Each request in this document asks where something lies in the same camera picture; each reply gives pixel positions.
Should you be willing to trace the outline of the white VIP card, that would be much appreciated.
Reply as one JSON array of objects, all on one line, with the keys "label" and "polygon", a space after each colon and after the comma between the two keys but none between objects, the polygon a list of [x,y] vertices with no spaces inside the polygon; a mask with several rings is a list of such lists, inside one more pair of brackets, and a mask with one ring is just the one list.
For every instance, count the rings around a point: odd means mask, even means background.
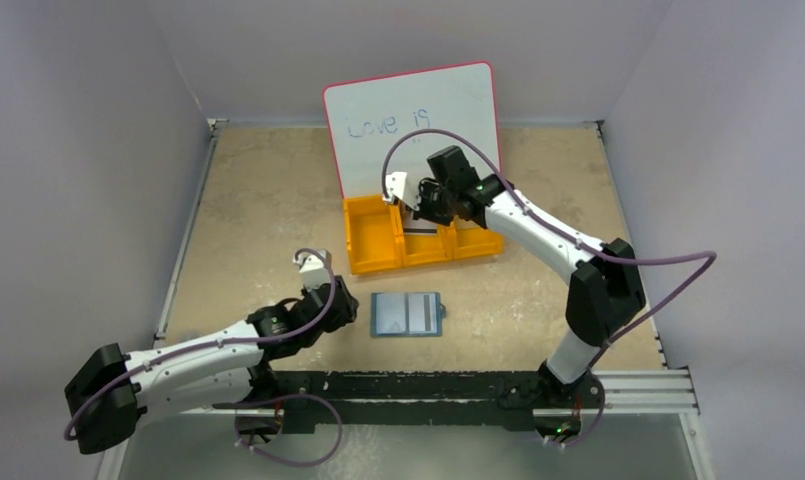
[{"label": "white VIP card", "polygon": [[404,227],[404,235],[436,235],[438,230],[436,228],[426,228],[420,226]]}]

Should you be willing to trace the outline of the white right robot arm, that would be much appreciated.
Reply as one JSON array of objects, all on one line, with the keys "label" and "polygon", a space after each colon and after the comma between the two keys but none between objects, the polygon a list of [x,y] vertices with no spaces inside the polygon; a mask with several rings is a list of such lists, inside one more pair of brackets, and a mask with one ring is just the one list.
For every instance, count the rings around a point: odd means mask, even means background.
[{"label": "white right robot arm", "polygon": [[432,154],[427,163],[432,175],[420,182],[419,214],[442,225],[461,219],[497,232],[567,284],[568,330],[538,374],[549,388],[568,391],[613,334],[646,305],[632,246],[621,238],[604,242],[570,228],[497,174],[479,177],[457,145]]}]

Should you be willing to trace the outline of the blue leather card holder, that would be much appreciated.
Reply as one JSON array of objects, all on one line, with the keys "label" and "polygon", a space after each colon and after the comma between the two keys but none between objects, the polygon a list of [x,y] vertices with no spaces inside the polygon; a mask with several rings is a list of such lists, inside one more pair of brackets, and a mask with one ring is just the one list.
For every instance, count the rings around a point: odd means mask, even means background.
[{"label": "blue leather card holder", "polygon": [[440,337],[446,307],[438,292],[375,292],[370,300],[373,338]]}]

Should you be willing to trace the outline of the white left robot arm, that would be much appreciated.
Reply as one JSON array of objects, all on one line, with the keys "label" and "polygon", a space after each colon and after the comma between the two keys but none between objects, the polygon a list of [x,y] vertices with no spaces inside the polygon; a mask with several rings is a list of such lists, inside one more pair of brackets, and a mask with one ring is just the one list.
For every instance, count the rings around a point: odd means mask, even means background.
[{"label": "white left robot arm", "polygon": [[284,393],[274,360],[313,346],[353,323],[359,302],[342,277],[298,298],[262,307],[246,319],[194,340],[125,353],[96,349],[64,389],[71,418],[63,437],[95,454],[167,416],[204,406],[274,400]]}]

